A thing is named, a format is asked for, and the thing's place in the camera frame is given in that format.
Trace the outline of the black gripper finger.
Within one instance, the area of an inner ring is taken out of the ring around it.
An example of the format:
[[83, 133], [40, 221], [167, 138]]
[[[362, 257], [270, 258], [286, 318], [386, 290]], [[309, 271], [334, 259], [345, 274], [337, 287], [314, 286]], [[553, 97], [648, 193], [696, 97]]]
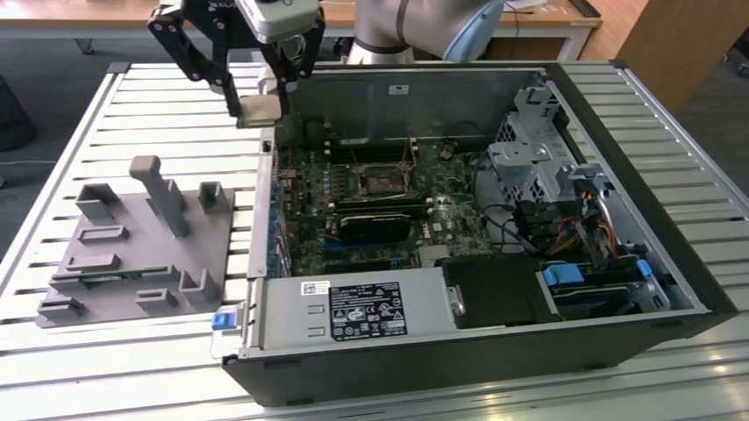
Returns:
[[261, 86], [261, 125], [274, 125], [290, 111], [289, 91], [310, 78], [326, 30], [322, 12], [286, 13], [261, 24], [261, 52], [273, 78]]
[[229, 70], [229, 49], [219, 42], [214, 45], [218, 59], [209, 59], [195, 47], [185, 32], [185, 18], [181, 9], [154, 9], [147, 28], [166, 49], [173, 61], [193, 82], [206, 81], [211, 91], [223, 95], [229, 113], [242, 114], [241, 100]]

